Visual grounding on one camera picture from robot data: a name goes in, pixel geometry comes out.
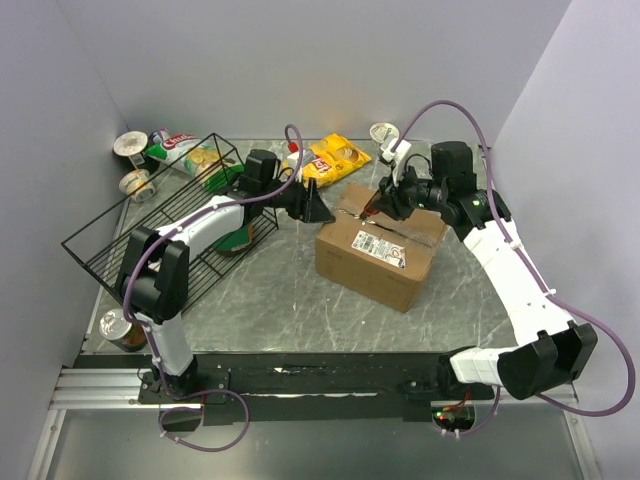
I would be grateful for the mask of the white yogurt cup upright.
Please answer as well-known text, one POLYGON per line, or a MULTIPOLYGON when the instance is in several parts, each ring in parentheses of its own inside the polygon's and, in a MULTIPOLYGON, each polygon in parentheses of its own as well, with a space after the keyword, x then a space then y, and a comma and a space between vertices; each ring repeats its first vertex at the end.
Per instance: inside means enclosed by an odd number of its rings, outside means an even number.
POLYGON ((129 131, 120 135, 113 144, 113 152, 129 159, 134 169, 141 169, 145 164, 143 152, 146 150, 148 137, 141 131, 129 131))

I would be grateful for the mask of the aluminium rail frame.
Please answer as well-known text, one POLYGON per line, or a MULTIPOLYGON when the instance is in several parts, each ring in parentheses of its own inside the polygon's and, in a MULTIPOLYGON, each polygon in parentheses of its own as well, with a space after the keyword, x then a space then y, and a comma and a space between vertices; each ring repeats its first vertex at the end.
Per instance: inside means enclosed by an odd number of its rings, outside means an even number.
POLYGON ((148 369, 63 368, 50 410, 123 410, 139 408, 142 375, 148 369))

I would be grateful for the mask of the metal tin can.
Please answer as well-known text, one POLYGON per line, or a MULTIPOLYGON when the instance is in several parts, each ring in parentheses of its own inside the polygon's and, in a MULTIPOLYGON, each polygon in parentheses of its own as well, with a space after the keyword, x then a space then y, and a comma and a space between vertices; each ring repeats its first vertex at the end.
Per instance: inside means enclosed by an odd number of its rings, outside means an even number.
POLYGON ((101 317, 98 331, 103 339, 127 353, 138 352, 147 344, 143 328, 127 321, 120 308, 109 310, 101 317))

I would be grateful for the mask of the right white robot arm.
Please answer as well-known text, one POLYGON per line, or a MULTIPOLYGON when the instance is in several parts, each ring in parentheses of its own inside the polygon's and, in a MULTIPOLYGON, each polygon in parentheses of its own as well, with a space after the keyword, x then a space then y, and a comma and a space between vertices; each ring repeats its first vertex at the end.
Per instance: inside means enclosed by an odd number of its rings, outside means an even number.
POLYGON ((589 324, 577 324, 553 304, 519 257, 522 247, 510 211, 495 191, 481 189, 471 148, 462 141, 432 145, 430 175, 409 163, 411 145, 396 137, 381 146, 391 172, 365 206, 365 215, 408 219, 416 210, 437 212, 474 255, 491 281, 512 325, 516 344, 462 349, 437 374, 437 386, 456 399, 472 383, 501 386, 524 400, 577 379, 598 341, 589 324))

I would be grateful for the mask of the blue white small packet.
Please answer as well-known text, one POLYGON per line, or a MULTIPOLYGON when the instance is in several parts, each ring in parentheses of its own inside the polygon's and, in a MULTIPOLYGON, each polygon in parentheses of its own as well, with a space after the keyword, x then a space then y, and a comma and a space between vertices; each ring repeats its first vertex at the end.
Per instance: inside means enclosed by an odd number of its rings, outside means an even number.
POLYGON ((171 135, 165 129, 153 131, 148 137, 149 147, 159 147, 161 149, 171 148, 171 144, 167 144, 170 138, 171 135))

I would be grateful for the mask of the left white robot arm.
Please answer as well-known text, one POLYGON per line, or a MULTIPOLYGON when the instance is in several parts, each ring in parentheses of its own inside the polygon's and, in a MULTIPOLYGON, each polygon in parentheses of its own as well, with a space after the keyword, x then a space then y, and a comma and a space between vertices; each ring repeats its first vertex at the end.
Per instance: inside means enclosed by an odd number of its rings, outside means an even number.
POLYGON ((202 207, 168 226, 138 227, 129 236, 116 280, 123 315, 141 327, 154 373, 174 401, 188 401, 198 389, 198 364, 181 319, 194 259, 266 208, 283 209, 303 223, 335 220, 314 182, 303 182, 296 173, 281 180, 278 165, 274 153, 254 149, 243 170, 202 207))

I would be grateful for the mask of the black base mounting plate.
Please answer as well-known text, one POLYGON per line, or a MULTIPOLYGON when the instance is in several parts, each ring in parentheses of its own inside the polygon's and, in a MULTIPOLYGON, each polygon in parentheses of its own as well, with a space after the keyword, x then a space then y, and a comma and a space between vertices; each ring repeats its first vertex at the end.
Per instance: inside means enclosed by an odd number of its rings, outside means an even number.
POLYGON ((435 402, 493 399, 492 387, 455 380, 447 358, 439 352, 199 354, 175 397, 151 371, 138 400, 202 408, 205 425, 212 426, 245 419, 429 422, 435 402))

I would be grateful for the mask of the green white chips bag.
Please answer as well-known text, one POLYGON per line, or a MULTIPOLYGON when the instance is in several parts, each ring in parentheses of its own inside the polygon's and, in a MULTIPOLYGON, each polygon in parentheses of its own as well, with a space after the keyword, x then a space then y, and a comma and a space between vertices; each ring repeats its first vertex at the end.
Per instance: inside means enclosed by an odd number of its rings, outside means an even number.
POLYGON ((212 140, 191 134, 178 134, 150 145, 144 153, 159 163, 176 169, 212 188, 225 169, 224 161, 212 140))

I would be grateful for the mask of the red black utility knife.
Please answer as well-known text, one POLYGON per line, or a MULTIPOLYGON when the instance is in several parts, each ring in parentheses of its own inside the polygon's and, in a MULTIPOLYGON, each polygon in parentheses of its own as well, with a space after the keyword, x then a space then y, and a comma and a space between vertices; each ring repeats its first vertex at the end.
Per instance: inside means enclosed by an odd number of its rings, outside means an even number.
POLYGON ((358 215, 360 219, 367 219, 377 215, 380 212, 380 198, 378 196, 371 197, 364 205, 362 211, 358 215))

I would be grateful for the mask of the white yogurt cup lying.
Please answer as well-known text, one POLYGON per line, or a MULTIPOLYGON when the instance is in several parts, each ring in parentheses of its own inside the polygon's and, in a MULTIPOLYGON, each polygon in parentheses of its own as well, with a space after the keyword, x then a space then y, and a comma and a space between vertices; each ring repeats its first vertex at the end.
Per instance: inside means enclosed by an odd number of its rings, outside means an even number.
POLYGON ((119 190, 136 203, 143 203, 154 196, 156 189, 146 169, 136 169, 119 182, 119 190))

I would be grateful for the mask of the green lidded jar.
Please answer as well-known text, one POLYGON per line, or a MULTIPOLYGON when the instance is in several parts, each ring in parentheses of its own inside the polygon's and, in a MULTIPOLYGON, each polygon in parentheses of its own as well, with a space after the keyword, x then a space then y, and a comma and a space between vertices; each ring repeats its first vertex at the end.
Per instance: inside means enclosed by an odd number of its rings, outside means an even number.
POLYGON ((233 257, 249 249, 253 240, 253 226, 247 225, 216 241, 213 250, 222 256, 233 257))

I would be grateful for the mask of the yellow Lays chips bag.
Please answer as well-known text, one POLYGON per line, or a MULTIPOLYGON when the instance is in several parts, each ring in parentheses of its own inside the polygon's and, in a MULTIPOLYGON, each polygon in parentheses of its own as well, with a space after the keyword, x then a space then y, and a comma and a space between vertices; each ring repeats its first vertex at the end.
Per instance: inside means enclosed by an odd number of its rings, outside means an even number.
POLYGON ((318 188, 336 183, 371 161, 369 154, 337 133, 310 144, 304 149, 307 152, 312 158, 305 161, 302 179, 304 184, 314 179, 318 188))

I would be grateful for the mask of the white yogurt cup rear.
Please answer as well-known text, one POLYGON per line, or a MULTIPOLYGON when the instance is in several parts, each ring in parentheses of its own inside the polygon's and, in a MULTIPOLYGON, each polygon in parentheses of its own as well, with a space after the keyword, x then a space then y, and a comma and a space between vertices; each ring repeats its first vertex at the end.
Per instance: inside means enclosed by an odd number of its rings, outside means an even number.
POLYGON ((389 122, 378 122, 370 127, 369 135, 374 144, 382 146, 389 138, 398 138, 400 132, 389 122))

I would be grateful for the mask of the brown cardboard express box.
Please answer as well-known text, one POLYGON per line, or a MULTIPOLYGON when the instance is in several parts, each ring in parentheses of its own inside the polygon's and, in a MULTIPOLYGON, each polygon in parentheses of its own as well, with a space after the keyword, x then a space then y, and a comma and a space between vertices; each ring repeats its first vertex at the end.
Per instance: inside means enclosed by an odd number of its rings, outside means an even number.
POLYGON ((316 235, 316 272, 399 312, 416 301, 447 226, 415 210, 404 221, 380 213, 359 217, 373 191, 349 183, 334 208, 335 221, 316 235))

